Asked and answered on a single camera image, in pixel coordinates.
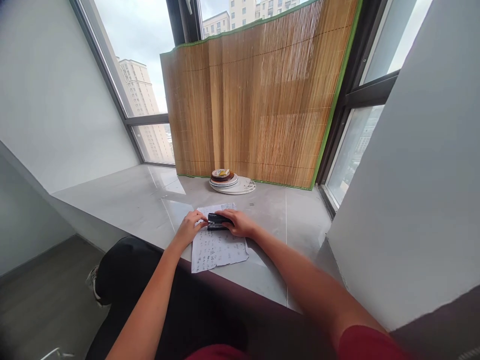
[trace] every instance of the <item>grey countertop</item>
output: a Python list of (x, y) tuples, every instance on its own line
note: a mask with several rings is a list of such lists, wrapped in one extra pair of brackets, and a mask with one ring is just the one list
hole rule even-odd
[[(257, 182), (253, 192), (226, 195), (214, 191), (207, 178), (177, 176), (170, 167), (137, 165), (52, 195), (161, 249), (169, 245), (188, 211), (234, 202), (280, 241), (342, 281), (325, 238), (331, 220), (316, 187), (307, 191)], [(253, 241), (247, 244), (247, 261), (209, 271), (297, 310), (270, 259)], [(182, 258), (191, 261), (191, 245)]]

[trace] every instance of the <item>white wall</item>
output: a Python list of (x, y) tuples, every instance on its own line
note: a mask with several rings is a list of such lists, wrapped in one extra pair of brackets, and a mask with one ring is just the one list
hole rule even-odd
[(1, 141), (0, 156), (8, 161), (32, 189), (73, 227), (77, 234), (104, 252), (107, 252), (118, 240), (129, 235), (127, 232), (51, 196)]
[(480, 284), (479, 19), (479, 1), (433, 1), (328, 232), (391, 330)]
[(53, 193), (138, 158), (67, 0), (0, 6), (0, 141)]
[(0, 276), (74, 234), (0, 154)]

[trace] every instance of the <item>handwritten note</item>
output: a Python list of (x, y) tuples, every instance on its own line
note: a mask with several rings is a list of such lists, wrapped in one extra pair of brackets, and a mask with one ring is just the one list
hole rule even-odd
[[(199, 207), (198, 211), (208, 218), (209, 213), (225, 209), (236, 210), (235, 203)], [(233, 236), (229, 230), (208, 231), (204, 227), (193, 239), (191, 272), (194, 274), (217, 266), (240, 263), (248, 258), (247, 240), (244, 237)]]

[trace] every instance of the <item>green tape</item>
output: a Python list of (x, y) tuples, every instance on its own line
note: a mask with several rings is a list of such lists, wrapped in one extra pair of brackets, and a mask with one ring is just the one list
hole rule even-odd
[(348, 39), (348, 44), (346, 45), (345, 55), (343, 56), (343, 62), (341, 63), (340, 76), (338, 77), (338, 82), (336, 83), (335, 95), (333, 97), (333, 102), (330, 108), (330, 115), (328, 115), (328, 122), (326, 123), (325, 134), (323, 134), (323, 140), (320, 145), (320, 153), (318, 154), (318, 159), (316, 160), (315, 172), (313, 173), (313, 178), (311, 179), (310, 189), (314, 188), (315, 179), (319, 174), (320, 162), (322, 161), (322, 156), (325, 151), (325, 144), (329, 137), (330, 127), (332, 126), (332, 119), (334, 117), (335, 108), (337, 107), (337, 101), (339, 100), (340, 88), (342, 87), (342, 82), (344, 81), (345, 69), (347, 68), (347, 63), (349, 62), (350, 50), (352, 50), (352, 44), (354, 42), (355, 32), (357, 31), (357, 25), (359, 23), (360, 10), (362, 9), (363, 0), (358, 0), (355, 11), (355, 18), (351, 25), (350, 37)]
[[(254, 22), (251, 22), (248, 25), (244, 25), (244, 26), (239, 27), (237, 29), (230, 30), (230, 31), (227, 31), (227, 32), (222, 32), (222, 33), (217, 34), (217, 35), (209, 36), (205, 40), (180, 44), (180, 45), (176, 46), (175, 48), (173, 48), (171, 51), (164, 52), (164, 54), (171, 53), (172, 51), (174, 51), (178, 48), (202, 44), (202, 43), (205, 43), (205, 42), (207, 42), (209, 40), (212, 40), (212, 39), (217, 39), (217, 38), (220, 38), (220, 37), (225, 36), (225, 35), (230, 35), (230, 34), (233, 34), (233, 33), (237, 33), (239, 31), (244, 31), (246, 29), (252, 28), (252, 27), (260, 25), (260, 24), (268, 23), (272, 20), (276, 20), (278, 18), (281, 18), (282, 16), (285, 16), (285, 15), (288, 15), (288, 14), (294, 12), (294, 11), (297, 11), (298, 9), (300, 9), (302, 7), (308, 6), (311, 3), (314, 3), (316, 1), (319, 1), (319, 0), (308, 0), (308, 1), (303, 2), (303, 3), (301, 3), (301, 4), (299, 4), (295, 7), (292, 7), (291, 9), (289, 9), (285, 12), (282, 12), (278, 15), (275, 15), (275, 16), (272, 16), (272, 17), (269, 17), (269, 18), (266, 18), (266, 19), (258, 19)], [(277, 182), (262, 181), (262, 180), (257, 180), (257, 179), (253, 179), (253, 181), (256, 181), (256, 182), (259, 182), (259, 183), (264, 183), (264, 184), (280, 185), (280, 186), (284, 186), (284, 187), (287, 187), (287, 188), (309, 190), (309, 191), (312, 191), (312, 189), (314, 188), (315, 179), (317, 178), (317, 175), (318, 175), (319, 169), (320, 169), (320, 162), (322, 161), (322, 156), (324, 155), (325, 144), (326, 144), (327, 139), (329, 137), (330, 127), (332, 126), (332, 119), (334, 117), (335, 107), (337, 106), (337, 102), (339, 100), (340, 88), (342, 87), (342, 82), (343, 82), (344, 76), (345, 76), (345, 70), (347, 68), (347, 63), (349, 61), (350, 51), (352, 50), (352, 44), (354, 42), (355, 32), (357, 31), (357, 25), (359, 23), (360, 10), (362, 9), (362, 4), (363, 4), (363, 0), (358, 0), (358, 3), (356, 5), (356, 10), (355, 10), (355, 17), (353, 18), (353, 23), (351, 25), (350, 37), (348, 38), (348, 43), (346, 45), (345, 54), (343, 55), (343, 61), (341, 63), (341, 68), (340, 68), (340, 75), (338, 76), (338, 81), (336, 83), (335, 95), (333, 96), (333, 102), (331, 104), (330, 114), (328, 115), (328, 122), (326, 124), (325, 134), (323, 134), (323, 140), (322, 140), (321, 146), (320, 146), (320, 153), (318, 154), (318, 158), (316, 160), (315, 172), (313, 173), (313, 178), (311, 179), (310, 187), (291, 186), (291, 185), (285, 185), (285, 184), (281, 184), (281, 183), (277, 183)], [(177, 174), (177, 175), (178, 176), (186, 176), (186, 177), (189, 177), (189, 178), (209, 178), (210, 177), (210, 176), (194, 176), (194, 175), (187, 175), (187, 174)]]
[(285, 15), (288, 15), (290, 13), (293, 13), (294, 11), (297, 11), (298, 9), (301, 9), (305, 6), (308, 6), (314, 2), (317, 2), (319, 0), (308, 0), (306, 2), (302, 2), (301, 4), (298, 4), (290, 9), (288, 9), (287, 11), (284, 11), (282, 13), (279, 13), (277, 15), (274, 15), (272, 17), (268, 17), (266, 19), (258, 19), (258, 20), (255, 20), (253, 22), (250, 22), (246, 25), (243, 25), (241, 27), (238, 27), (236, 29), (233, 29), (233, 30), (230, 30), (230, 31), (225, 31), (225, 32), (221, 32), (217, 35), (212, 35), (212, 36), (209, 36), (207, 37), (206, 39), (204, 40), (199, 40), (199, 41), (195, 41), (195, 42), (188, 42), (188, 43), (183, 43), (183, 44), (180, 44), (180, 45), (177, 45), (175, 46), (172, 50), (170, 51), (167, 51), (167, 52), (163, 52), (160, 54), (163, 55), (163, 54), (168, 54), (168, 53), (171, 53), (172, 51), (176, 50), (176, 49), (179, 49), (179, 48), (184, 48), (184, 47), (189, 47), (189, 46), (195, 46), (195, 45), (198, 45), (198, 44), (202, 44), (202, 43), (206, 43), (207, 41), (210, 41), (210, 40), (213, 40), (213, 39), (218, 39), (218, 38), (221, 38), (222, 36), (226, 36), (226, 35), (231, 35), (231, 34), (234, 34), (234, 33), (238, 33), (238, 32), (242, 32), (244, 30), (247, 30), (247, 29), (250, 29), (250, 28), (253, 28), (254, 26), (257, 26), (257, 25), (261, 25), (261, 24), (265, 24), (265, 23), (268, 23), (268, 22), (271, 22), (273, 20), (276, 20), (278, 18), (281, 18)]

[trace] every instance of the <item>plate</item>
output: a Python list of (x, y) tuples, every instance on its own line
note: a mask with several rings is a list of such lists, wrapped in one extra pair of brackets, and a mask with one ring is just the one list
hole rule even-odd
[(239, 182), (239, 176), (235, 174), (231, 180), (224, 181), (224, 182), (215, 182), (212, 179), (209, 180), (210, 185), (212, 185), (215, 188), (229, 188), (232, 187), (233, 185), (237, 184)]
[(248, 194), (253, 190), (255, 190), (256, 187), (257, 186), (253, 180), (243, 176), (238, 177), (238, 183), (235, 186), (229, 186), (227, 188), (212, 186), (212, 188), (218, 191), (219, 193), (230, 194), (230, 195)]
[(217, 185), (217, 184), (214, 184), (213, 182), (210, 182), (210, 186), (212, 186), (213, 188), (218, 188), (218, 189), (227, 189), (227, 188), (231, 188), (231, 187), (234, 187), (234, 186), (237, 186), (237, 183), (238, 183), (238, 179), (228, 185)]
[(230, 171), (230, 173), (227, 175), (227, 176), (224, 176), (224, 177), (215, 177), (215, 176), (210, 176), (210, 179), (214, 182), (214, 183), (224, 183), (230, 179), (233, 179), (233, 177), (235, 176), (235, 173), (233, 171)]

